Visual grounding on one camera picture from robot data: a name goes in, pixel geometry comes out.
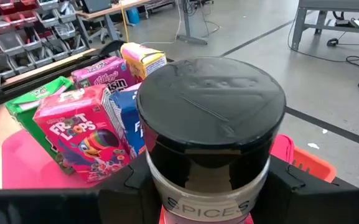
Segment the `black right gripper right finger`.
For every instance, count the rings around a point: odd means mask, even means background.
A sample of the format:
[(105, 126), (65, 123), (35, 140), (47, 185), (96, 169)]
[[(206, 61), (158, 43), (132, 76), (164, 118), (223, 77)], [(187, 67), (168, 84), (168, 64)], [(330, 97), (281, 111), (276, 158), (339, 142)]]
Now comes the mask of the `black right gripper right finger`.
[(359, 188), (318, 179), (274, 156), (251, 211), (254, 224), (359, 224)]

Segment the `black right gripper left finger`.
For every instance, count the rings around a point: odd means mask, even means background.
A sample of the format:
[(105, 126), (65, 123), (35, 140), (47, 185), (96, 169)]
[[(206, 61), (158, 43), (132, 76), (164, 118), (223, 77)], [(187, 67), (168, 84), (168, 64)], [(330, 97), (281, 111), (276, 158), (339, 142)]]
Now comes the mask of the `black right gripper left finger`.
[(0, 224), (159, 224), (146, 155), (89, 188), (0, 190)]

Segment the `red Froot Loops box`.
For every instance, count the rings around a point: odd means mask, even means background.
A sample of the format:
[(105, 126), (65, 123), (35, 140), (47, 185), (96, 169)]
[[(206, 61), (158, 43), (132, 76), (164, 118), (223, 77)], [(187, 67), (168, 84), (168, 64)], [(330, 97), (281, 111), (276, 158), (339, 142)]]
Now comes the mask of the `red Froot Loops box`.
[(86, 182), (101, 181), (132, 159), (110, 95), (105, 84), (51, 95), (40, 101), (33, 117)]

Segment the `green Apple Jacks box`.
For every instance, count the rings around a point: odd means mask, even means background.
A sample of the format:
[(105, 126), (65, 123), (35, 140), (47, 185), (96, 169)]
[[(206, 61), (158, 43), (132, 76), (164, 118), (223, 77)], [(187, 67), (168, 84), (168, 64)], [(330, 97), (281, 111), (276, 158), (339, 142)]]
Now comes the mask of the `green Apple Jacks box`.
[(44, 148), (47, 154), (67, 175), (72, 174), (74, 169), (58, 152), (57, 148), (47, 139), (44, 132), (34, 122), (33, 117), (41, 99), (50, 95), (59, 95), (65, 91), (74, 89), (75, 87), (72, 80), (65, 77), (58, 77), (55, 80), (6, 103), (6, 109), (11, 117)]

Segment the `blue Frosted Flakes box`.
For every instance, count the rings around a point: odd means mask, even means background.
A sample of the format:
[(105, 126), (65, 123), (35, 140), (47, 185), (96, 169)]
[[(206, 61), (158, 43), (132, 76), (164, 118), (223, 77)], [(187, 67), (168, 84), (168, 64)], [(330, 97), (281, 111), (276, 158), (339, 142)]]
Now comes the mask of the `blue Frosted Flakes box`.
[(143, 130), (136, 108), (136, 96), (140, 85), (138, 83), (121, 91), (115, 91), (110, 96), (110, 102), (120, 122), (121, 129), (124, 131), (132, 158), (137, 157), (146, 150)]

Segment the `purple Raisin Bran box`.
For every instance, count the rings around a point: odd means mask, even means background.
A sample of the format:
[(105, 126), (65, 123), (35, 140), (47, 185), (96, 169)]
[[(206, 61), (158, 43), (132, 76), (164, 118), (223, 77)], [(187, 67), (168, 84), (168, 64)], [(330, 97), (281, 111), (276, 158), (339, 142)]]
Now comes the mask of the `purple Raisin Bran box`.
[(110, 92), (121, 91), (138, 84), (131, 73), (127, 61), (112, 56), (71, 73), (77, 88), (106, 85)]

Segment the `spice jar black lid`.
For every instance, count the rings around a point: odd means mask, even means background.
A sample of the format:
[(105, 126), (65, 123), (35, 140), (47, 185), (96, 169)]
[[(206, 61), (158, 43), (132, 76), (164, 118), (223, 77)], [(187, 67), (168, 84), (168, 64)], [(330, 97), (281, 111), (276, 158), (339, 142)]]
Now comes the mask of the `spice jar black lid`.
[(239, 60), (195, 57), (148, 75), (136, 106), (165, 224), (244, 224), (284, 117), (280, 84)]

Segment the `yellow Corn Pops box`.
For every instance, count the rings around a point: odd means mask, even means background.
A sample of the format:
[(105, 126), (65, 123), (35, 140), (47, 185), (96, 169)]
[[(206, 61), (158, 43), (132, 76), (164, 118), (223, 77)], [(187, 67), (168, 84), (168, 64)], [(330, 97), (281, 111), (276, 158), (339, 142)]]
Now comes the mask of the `yellow Corn Pops box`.
[(120, 51), (122, 57), (128, 63), (131, 74), (138, 83), (167, 64), (164, 52), (150, 49), (134, 42), (123, 44)]

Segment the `orange slotted plastic basket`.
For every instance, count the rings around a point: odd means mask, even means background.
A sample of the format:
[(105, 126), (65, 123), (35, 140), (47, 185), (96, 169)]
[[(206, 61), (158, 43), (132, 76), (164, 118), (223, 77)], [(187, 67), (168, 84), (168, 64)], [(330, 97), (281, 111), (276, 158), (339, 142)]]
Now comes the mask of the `orange slotted plastic basket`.
[(294, 148), (292, 165), (316, 178), (330, 183), (337, 175), (337, 170), (333, 165), (298, 147)]

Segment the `pink plastic tray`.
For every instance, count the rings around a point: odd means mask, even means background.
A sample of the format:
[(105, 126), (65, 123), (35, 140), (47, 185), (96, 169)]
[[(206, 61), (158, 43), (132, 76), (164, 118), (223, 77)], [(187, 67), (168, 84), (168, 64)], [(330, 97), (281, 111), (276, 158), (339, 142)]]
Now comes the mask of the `pink plastic tray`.
[(24, 129), (2, 144), (2, 187), (4, 189), (89, 188), (77, 173), (64, 173), (46, 150)]

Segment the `storage bin rack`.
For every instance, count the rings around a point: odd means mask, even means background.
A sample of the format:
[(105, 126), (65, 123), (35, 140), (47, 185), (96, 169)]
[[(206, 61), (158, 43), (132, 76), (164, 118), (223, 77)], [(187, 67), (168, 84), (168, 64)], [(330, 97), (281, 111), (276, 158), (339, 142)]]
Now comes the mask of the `storage bin rack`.
[(8, 79), (88, 50), (75, 0), (0, 0), (0, 77)]

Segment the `grey metal workbench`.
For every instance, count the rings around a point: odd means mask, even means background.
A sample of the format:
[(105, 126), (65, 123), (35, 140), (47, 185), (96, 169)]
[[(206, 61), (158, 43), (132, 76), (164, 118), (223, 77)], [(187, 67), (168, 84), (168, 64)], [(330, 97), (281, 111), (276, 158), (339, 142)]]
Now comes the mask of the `grey metal workbench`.
[[(315, 24), (305, 22), (307, 11), (319, 12)], [(315, 29), (317, 35), (320, 35), (323, 30), (359, 33), (359, 28), (339, 27), (335, 26), (331, 20), (326, 20), (329, 12), (359, 12), (359, 0), (299, 0), (290, 48), (298, 50), (302, 33), (309, 28)]]

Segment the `wooden-top workbench grey legs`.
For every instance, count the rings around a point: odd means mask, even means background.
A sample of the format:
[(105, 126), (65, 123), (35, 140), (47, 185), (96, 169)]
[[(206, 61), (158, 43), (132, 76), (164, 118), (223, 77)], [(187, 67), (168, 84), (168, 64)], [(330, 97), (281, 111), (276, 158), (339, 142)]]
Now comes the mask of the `wooden-top workbench grey legs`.
[[(104, 17), (105, 23), (108, 28), (108, 32), (112, 39), (116, 39), (113, 34), (113, 31), (110, 31), (111, 28), (114, 28), (114, 24), (110, 18), (110, 14), (120, 12), (123, 15), (124, 25), (129, 25), (125, 19), (124, 10), (132, 7), (140, 6), (144, 3), (149, 3), (152, 0), (124, 0), (124, 2), (120, 1), (119, 4), (114, 4), (108, 9), (104, 9), (101, 11), (96, 11), (92, 13), (87, 13), (84, 11), (77, 11), (76, 14), (86, 20), (92, 20), (97, 17)], [(192, 28), (190, 24), (190, 16), (185, 11), (186, 4), (189, 3), (189, 0), (174, 0), (174, 5), (177, 7), (179, 12), (179, 26), (175, 35), (175, 39), (172, 42), (145, 42), (145, 44), (173, 44), (176, 40), (181, 40), (184, 42), (189, 42), (193, 44), (207, 45), (208, 42), (206, 38), (197, 38), (192, 36)]]

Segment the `small blue bucket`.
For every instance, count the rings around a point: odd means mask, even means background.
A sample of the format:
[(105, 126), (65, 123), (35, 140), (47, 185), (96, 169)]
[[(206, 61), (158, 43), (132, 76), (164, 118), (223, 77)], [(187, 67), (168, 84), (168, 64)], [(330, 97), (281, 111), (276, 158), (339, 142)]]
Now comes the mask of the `small blue bucket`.
[(126, 12), (126, 22), (130, 26), (135, 26), (138, 23), (140, 23), (139, 12), (136, 7), (128, 8), (125, 10), (125, 12)]

